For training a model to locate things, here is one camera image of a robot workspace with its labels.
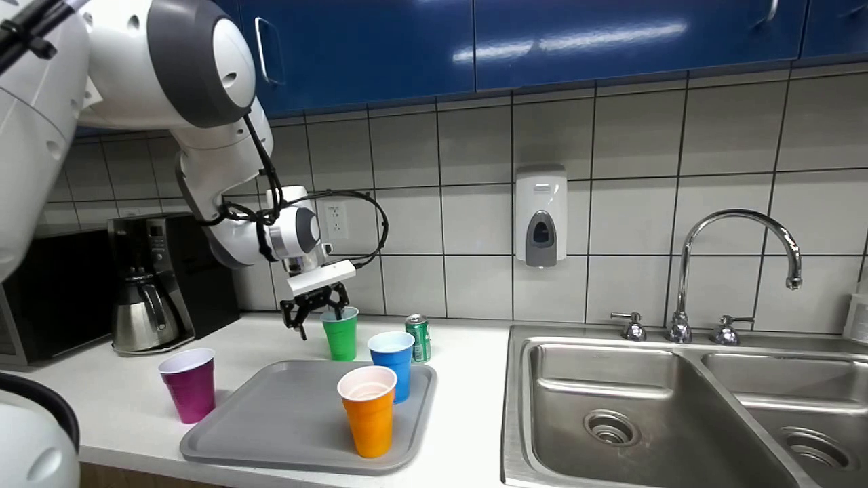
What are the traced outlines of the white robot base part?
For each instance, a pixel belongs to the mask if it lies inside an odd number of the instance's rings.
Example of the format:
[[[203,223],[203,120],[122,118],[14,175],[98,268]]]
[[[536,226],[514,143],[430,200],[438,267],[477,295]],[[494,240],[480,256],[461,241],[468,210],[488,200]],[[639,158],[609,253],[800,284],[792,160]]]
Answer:
[[[0,488],[77,488],[77,421],[52,389],[0,374]]]

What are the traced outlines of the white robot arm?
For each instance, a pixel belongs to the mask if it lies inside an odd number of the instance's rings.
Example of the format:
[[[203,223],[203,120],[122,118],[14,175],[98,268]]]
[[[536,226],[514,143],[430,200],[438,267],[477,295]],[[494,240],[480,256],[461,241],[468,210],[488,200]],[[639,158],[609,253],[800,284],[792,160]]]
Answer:
[[[286,329],[343,305],[355,267],[319,259],[311,192],[274,183],[252,50],[213,0],[0,0],[0,278],[20,267],[80,127],[171,133],[213,259],[286,268]],[[252,179],[271,183],[262,210],[227,198]]]

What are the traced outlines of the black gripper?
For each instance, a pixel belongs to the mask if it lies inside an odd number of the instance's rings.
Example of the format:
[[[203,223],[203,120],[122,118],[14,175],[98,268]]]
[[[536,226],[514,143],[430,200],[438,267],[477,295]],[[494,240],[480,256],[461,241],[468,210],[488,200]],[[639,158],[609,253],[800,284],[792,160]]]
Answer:
[[[278,302],[285,329],[296,332],[305,341],[302,316],[331,307],[334,318],[342,320],[349,307],[349,295],[343,284],[328,284],[296,295],[290,302]]]

